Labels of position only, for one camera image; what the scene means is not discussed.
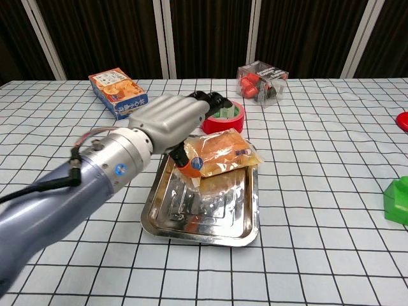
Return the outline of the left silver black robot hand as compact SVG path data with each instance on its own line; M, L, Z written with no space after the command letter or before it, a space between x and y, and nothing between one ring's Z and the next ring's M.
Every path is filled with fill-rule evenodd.
M217 92L195 91L188 96L163 95L129 116L129 129L143 131L154 154L168 154L185 176L200 176L184 150L184 140L207 118L233 103Z

